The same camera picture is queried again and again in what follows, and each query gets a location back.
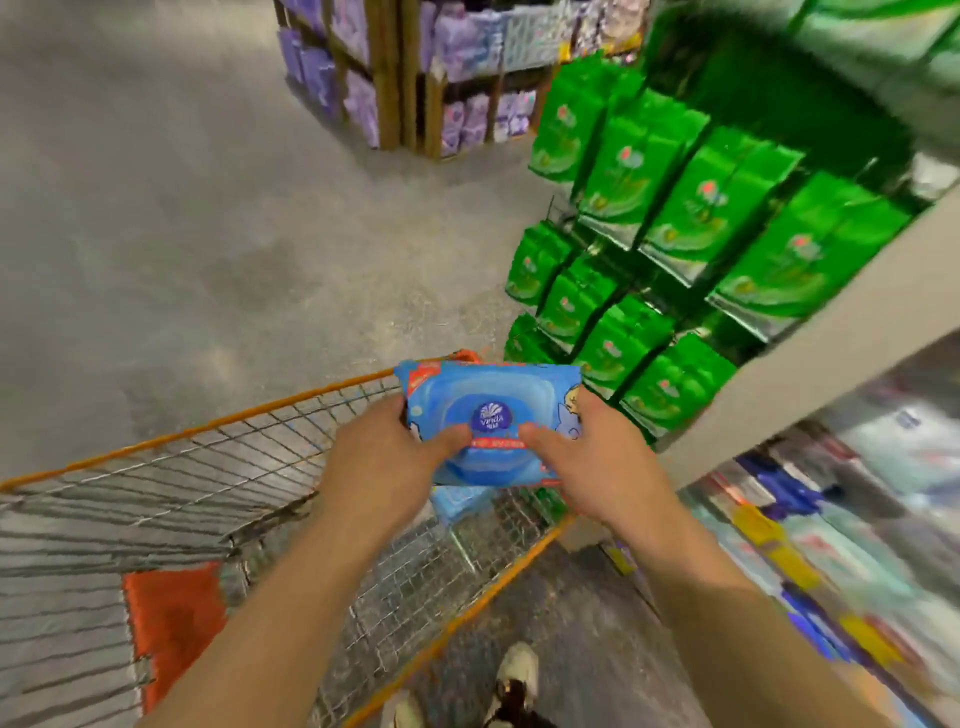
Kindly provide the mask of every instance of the wet wipes package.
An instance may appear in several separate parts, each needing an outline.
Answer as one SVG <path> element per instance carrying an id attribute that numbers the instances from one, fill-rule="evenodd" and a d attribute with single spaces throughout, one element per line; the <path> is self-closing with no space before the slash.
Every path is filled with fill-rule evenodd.
<path id="1" fill-rule="evenodd" d="M 518 439 L 523 423 L 580 436 L 580 368 L 556 364 L 404 361 L 394 369 L 407 398 L 407 424 L 421 440 L 466 423 L 468 448 L 434 473 L 438 485 L 536 485 L 556 475 Z"/>

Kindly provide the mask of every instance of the finger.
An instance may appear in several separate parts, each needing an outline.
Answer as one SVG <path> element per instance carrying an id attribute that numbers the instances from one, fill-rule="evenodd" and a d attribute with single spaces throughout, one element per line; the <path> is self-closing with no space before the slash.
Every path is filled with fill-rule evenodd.
<path id="1" fill-rule="evenodd" d="M 521 425 L 519 433 L 523 444 L 535 452 L 554 473 L 565 469 L 577 446 L 576 440 L 570 440 L 556 430 L 531 423 Z"/>
<path id="2" fill-rule="evenodd" d="M 471 437 L 468 425 L 453 425 L 441 430 L 420 445 L 420 451 L 429 463 L 430 469 L 434 470 L 447 458 L 453 457 L 469 445 Z"/>

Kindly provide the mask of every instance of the vinda logo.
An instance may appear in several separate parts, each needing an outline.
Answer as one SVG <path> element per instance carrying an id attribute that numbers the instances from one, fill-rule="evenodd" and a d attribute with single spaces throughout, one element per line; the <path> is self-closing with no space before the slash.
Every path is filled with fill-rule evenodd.
<path id="1" fill-rule="evenodd" d="M 493 432 L 496 429 L 506 429 L 513 420 L 514 416 L 506 404 L 502 401 L 489 401 L 476 408 L 471 424 L 475 430 Z"/>

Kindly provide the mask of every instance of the foot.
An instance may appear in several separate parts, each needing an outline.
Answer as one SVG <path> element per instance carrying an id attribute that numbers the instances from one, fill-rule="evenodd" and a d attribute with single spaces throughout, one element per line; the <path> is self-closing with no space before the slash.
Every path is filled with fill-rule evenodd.
<path id="1" fill-rule="evenodd" d="M 410 691 L 397 691 L 384 703 L 380 728 L 426 728 L 420 703 Z"/>
<path id="2" fill-rule="evenodd" d="M 517 722 L 522 713 L 533 709 L 537 698 L 539 665 L 537 653 L 527 643 L 516 643 L 507 650 L 496 672 L 493 702 L 484 725 L 489 723 L 491 728 L 511 725 Z"/>

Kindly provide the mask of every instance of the right hand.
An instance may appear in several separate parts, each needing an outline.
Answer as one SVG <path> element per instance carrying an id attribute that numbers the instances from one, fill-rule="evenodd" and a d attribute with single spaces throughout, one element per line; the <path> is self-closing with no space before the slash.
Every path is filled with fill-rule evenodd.
<path id="1" fill-rule="evenodd" d="M 520 439 L 560 478 L 564 496 L 586 516 L 619 533 L 662 508 L 679 505 L 666 473 L 643 435 L 624 415 L 586 387 L 577 396 L 583 435 L 570 440 L 537 425 Z"/>

